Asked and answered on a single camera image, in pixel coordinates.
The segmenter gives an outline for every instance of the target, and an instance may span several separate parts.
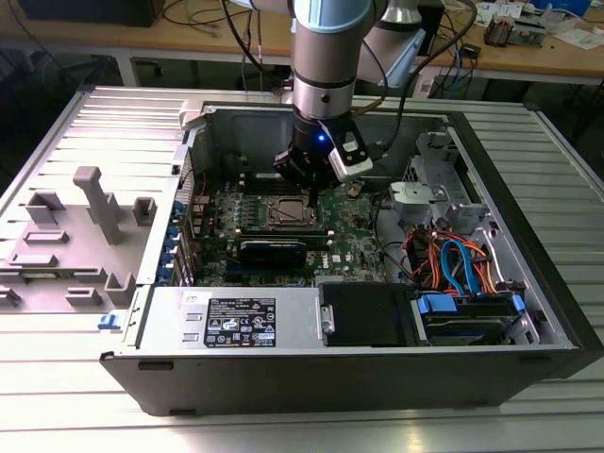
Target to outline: metal bracket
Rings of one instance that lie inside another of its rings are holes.
[[[390,196],[403,222],[424,226],[432,220],[432,204],[449,199],[441,186],[422,182],[394,182],[390,185]]]
[[[333,318],[333,307],[330,305],[321,307],[321,330],[326,335],[336,331],[336,325]]]
[[[458,203],[446,209],[445,219],[458,234],[472,234],[487,212],[489,212],[487,205]]]

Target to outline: blue connector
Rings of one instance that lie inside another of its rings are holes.
[[[171,274],[172,274],[172,273],[170,272],[170,269],[166,269],[166,268],[165,268],[165,267],[163,267],[163,266],[161,266],[161,267],[158,269],[158,277],[159,277],[159,279],[162,279],[162,278],[163,278],[163,279],[169,279]]]
[[[159,255],[159,265],[166,265],[167,263],[172,261],[172,258],[172,255],[170,255],[168,252],[163,252],[161,255]]]
[[[182,203],[180,203],[179,201],[175,201],[174,205],[172,205],[172,208],[174,209],[176,214],[182,215],[186,212],[186,208],[185,205],[183,205]]]
[[[519,296],[518,294],[515,294],[512,296],[512,302],[513,302],[513,305],[518,310],[518,313],[522,314],[527,310],[527,307],[525,306],[525,301],[522,300],[522,297]]]
[[[176,236],[178,236],[178,228],[176,228],[174,225],[169,225],[168,229],[166,230],[166,235],[173,239]]]
[[[457,304],[450,294],[424,294],[417,299],[419,312],[457,312]]]
[[[107,313],[101,316],[101,320],[96,325],[99,330],[120,330],[121,326],[121,317],[114,313]]]
[[[172,250],[174,247],[176,247],[176,243],[172,239],[166,238],[163,240],[164,250]]]

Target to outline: wooden desk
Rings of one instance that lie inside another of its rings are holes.
[[[8,0],[0,0],[0,41],[7,48],[36,50],[18,26],[8,9]],[[189,0],[190,9],[216,8],[216,0]],[[243,10],[231,7],[233,12]],[[28,21],[18,8],[25,26],[53,51],[110,55],[117,59],[125,85],[136,86],[134,58],[190,59],[241,61],[241,50],[227,26],[220,23],[213,38],[207,33],[185,25],[175,25],[159,18],[150,28],[122,25],[88,25],[58,22]],[[169,11],[172,19],[186,22],[185,8],[178,5]],[[198,19],[210,20],[222,16],[222,11],[208,12]],[[455,27],[461,27],[466,14],[452,14]],[[245,15],[233,21],[243,29]],[[591,9],[587,20],[604,21],[604,13]],[[264,60],[268,64],[289,64],[292,47],[291,20],[285,15],[262,14]],[[604,46],[585,51],[551,36],[543,48],[508,46],[496,48],[484,44],[484,28],[474,25],[465,40],[482,47],[475,76],[516,80],[597,84],[604,76]],[[254,40],[252,49],[256,48]],[[450,66],[452,58],[443,54],[433,61],[423,78],[430,79]]]

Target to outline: sticker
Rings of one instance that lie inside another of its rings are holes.
[[[30,273],[23,272],[22,274],[19,275],[19,277],[23,277],[23,278],[57,278],[57,274],[51,274],[51,273],[30,274]]]
[[[185,291],[182,293],[181,304],[203,304],[211,297],[209,291]]]
[[[207,347],[275,347],[276,311],[275,299],[210,299],[204,344]]]

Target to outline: white cable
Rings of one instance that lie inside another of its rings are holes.
[[[493,247],[493,244],[491,243],[491,239],[489,238],[489,235],[487,234],[486,230],[482,229],[482,235],[484,236],[484,240],[488,244],[488,247],[489,247],[489,252],[491,253],[491,256],[493,257],[493,263],[495,264],[495,271],[497,272],[499,281],[506,281],[505,278],[503,277],[503,274],[501,274],[501,269],[499,268],[499,261],[497,261],[497,255],[495,254],[495,248]]]

